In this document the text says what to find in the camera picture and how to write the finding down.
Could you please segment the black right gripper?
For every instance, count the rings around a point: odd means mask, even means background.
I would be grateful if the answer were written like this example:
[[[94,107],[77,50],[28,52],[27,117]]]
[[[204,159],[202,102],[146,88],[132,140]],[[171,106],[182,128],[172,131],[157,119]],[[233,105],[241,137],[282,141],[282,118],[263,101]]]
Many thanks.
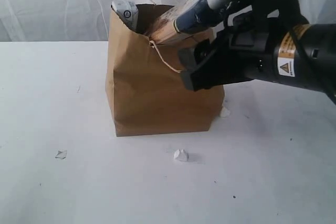
[[[210,42],[178,51],[187,90],[254,79],[276,82],[276,53],[289,28],[306,24],[298,0],[227,0],[224,30]]]

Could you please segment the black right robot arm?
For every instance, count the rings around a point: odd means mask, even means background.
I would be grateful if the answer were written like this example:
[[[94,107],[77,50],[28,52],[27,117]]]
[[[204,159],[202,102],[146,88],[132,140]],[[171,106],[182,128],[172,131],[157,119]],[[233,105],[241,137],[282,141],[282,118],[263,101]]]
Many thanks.
[[[215,40],[180,55],[188,90],[262,80],[335,100],[335,25],[310,24],[298,0],[197,0],[174,21],[189,35],[218,24]]]

